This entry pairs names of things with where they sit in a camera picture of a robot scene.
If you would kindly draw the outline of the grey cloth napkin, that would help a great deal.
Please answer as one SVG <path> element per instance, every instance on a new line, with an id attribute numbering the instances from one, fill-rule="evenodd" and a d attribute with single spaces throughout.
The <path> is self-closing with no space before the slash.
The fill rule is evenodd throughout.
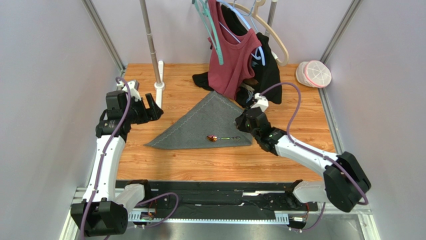
<path id="1" fill-rule="evenodd" d="M 161 150 L 250 146 L 253 137 L 249 133 L 239 131 L 235 126 L 235 118 L 239 117 L 242 112 L 243 109 L 237 104 L 212 91 L 188 113 L 145 145 Z M 206 139 L 206 136 L 209 135 L 240 136 L 241 140 L 211 142 Z"/>

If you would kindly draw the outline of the iridescent gold spoon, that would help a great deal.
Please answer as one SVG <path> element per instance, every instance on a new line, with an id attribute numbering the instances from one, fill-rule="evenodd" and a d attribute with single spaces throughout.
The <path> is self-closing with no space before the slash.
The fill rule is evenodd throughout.
<path id="1" fill-rule="evenodd" d="M 234 141 L 239 141 L 242 138 L 240 136 L 231 136 L 231 137 L 218 137 L 216 135 L 208 135 L 206 136 L 206 139 L 210 142 L 217 142 L 219 140 L 234 140 Z"/>

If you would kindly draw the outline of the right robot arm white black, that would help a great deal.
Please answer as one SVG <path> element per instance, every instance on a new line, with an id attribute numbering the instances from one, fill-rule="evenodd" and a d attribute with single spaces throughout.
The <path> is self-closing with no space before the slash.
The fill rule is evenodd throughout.
<path id="1" fill-rule="evenodd" d="M 235 119 L 236 128 L 253 136 L 265 152 L 288 158 L 311 169 L 322 181 L 297 183 L 292 191 L 301 203 L 325 202 L 349 213 L 356 205 L 367 205 L 371 182 L 350 152 L 341 154 L 320 150 L 272 127 L 260 107 L 246 109 Z"/>

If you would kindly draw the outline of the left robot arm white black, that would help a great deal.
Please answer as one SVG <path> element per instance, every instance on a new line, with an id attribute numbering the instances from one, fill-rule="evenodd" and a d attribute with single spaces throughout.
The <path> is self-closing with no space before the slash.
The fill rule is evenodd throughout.
<path id="1" fill-rule="evenodd" d="M 151 194 L 147 180 L 131 180 L 116 195 L 118 167 L 132 125 L 159 120 L 164 112 L 150 93 L 137 99 L 116 90 L 107 93 L 105 100 L 106 109 L 95 127 L 93 171 L 81 202 L 70 209 L 82 239 L 124 234 L 129 213 Z"/>

